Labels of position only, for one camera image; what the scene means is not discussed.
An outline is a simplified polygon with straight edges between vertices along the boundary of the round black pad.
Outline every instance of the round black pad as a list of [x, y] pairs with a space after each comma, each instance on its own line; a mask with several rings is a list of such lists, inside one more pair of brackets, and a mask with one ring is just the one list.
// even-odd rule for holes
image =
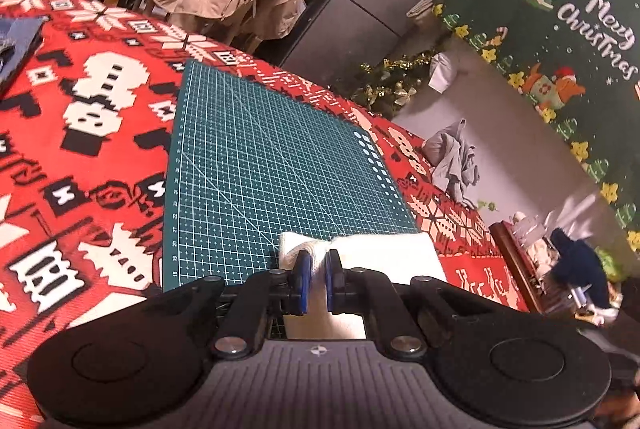
[[80, 427], [133, 425], [192, 394], [200, 352], [178, 321], [91, 324], [59, 333], [31, 355], [27, 382], [46, 415]]
[[549, 380], [564, 369], [562, 352], [536, 339], [510, 339], [499, 343], [491, 350], [491, 362], [505, 376], [521, 382]]
[[504, 427], [579, 421], [609, 388], [606, 355], [575, 329], [534, 315], [460, 321], [435, 357], [449, 395]]

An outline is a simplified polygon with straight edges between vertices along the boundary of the cutting mat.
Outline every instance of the cutting mat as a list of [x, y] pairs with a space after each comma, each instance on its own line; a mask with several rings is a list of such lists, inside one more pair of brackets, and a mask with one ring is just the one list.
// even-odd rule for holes
[[162, 287], [241, 283], [278, 236], [417, 232], [367, 133], [258, 82], [185, 69], [167, 172]]

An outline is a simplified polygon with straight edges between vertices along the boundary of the red tablecloth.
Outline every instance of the red tablecloth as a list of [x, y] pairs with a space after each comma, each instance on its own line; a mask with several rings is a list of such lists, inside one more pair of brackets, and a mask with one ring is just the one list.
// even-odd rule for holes
[[[159, 291], [167, 150], [194, 58], [366, 129], [450, 283], [525, 309], [478, 213], [431, 185], [422, 140], [224, 44], [90, 0], [0, 0], [44, 42], [0, 101], [0, 427], [41, 420], [26, 359], [57, 331]], [[122, 261], [135, 262], [127, 274]]]

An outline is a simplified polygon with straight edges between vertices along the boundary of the christmas banner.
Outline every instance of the christmas banner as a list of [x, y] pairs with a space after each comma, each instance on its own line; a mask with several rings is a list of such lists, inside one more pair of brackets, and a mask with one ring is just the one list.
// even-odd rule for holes
[[640, 250], [640, 0], [443, 0], [433, 11], [566, 142]]

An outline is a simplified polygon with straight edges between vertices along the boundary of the navy blue cloth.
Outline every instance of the navy blue cloth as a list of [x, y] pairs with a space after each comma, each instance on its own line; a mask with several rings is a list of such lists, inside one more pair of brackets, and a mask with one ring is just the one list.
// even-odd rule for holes
[[587, 291], [598, 308], [611, 308], [607, 275], [598, 254], [583, 240], [570, 239], [561, 229], [551, 233], [551, 243], [558, 249], [560, 258], [551, 275], [564, 284], [591, 288]]
[[2, 68], [0, 68], [0, 96], [9, 88], [15, 76], [24, 63], [33, 54], [34, 48], [40, 41], [42, 19], [0, 18], [0, 38], [11, 38], [15, 46], [2, 54]]

